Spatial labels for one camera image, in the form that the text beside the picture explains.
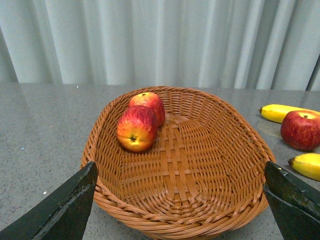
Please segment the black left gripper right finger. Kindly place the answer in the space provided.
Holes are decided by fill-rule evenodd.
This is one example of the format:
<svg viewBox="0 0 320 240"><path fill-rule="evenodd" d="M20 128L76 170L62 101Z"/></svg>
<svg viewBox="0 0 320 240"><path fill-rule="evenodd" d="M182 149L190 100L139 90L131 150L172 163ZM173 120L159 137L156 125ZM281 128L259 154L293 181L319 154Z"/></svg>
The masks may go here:
<svg viewBox="0 0 320 240"><path fill-rule="evenodd" d="M272 161L264 168L263 191L285 240L320 238L320 191Z"/></svg>

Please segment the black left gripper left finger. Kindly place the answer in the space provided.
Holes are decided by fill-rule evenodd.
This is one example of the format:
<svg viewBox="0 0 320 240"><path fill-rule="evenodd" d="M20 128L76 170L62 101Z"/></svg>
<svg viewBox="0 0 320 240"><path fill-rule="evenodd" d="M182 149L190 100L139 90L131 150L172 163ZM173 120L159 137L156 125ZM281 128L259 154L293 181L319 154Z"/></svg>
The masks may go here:
<svg viewBox="0 0 320 240"><path fill-rule="evenodd" d="M2 240L81 240L91 214L98 169L89 162L22 217L0 231Z"/></svg>

